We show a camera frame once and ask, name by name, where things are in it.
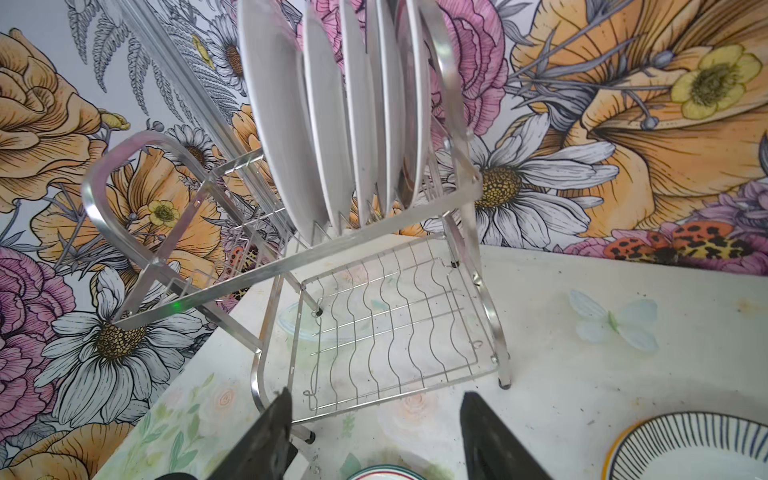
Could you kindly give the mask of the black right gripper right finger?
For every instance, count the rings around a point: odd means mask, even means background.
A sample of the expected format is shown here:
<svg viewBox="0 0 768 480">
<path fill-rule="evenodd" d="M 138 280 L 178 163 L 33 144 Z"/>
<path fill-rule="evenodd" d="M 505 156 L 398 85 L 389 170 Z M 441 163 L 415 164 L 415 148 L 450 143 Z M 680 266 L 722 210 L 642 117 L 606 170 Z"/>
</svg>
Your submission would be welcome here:
<svg viewBox="0 0 768 480">
<path fill-rule="evenodd" d="M 551 479 L 478 393 L 464 393 L 460 426 L 469 479 Z"/>
</svg>

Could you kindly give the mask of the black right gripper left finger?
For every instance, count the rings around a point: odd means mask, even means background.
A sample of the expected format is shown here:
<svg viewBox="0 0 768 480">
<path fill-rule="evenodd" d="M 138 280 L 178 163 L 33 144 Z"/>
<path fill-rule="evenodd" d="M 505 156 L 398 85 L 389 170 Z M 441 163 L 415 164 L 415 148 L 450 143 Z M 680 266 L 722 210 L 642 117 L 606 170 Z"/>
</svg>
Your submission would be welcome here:
<svg viewBox="0 0 768 480">
<path fill-rule="evenodd" d="M 290 441 L 292 405 L 291 393 L 284 388 L 208 479 L 284 479 L 297 455 Z"/>
</svg>

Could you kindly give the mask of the red floral pattern plate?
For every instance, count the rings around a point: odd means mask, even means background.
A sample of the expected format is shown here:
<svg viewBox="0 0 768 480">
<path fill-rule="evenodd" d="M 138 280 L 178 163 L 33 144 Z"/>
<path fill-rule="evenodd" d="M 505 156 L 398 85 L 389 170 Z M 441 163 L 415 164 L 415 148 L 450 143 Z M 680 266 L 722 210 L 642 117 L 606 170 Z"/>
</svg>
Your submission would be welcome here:
<svg viewBox="0 0 768 480">
<path fill-rule="evenodd" d="M 376 465 L 355 472 L 348 480 L 425 480 L 425 478 L 398 465 Z"/>
</svg>

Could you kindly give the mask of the black striped rim plate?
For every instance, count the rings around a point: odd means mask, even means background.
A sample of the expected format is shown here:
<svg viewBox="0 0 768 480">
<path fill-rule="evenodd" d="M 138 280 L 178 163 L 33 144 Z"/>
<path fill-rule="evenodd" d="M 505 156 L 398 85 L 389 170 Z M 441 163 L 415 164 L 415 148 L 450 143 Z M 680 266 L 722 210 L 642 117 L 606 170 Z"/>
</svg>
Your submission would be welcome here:
<svg viewBox="0 0 768 480">
<path fill-rule="evenodd" d="M 767 426 L 702 411 L 637 423 L 618 437 L 603 479 L 765 479 Z"/>
</svg>

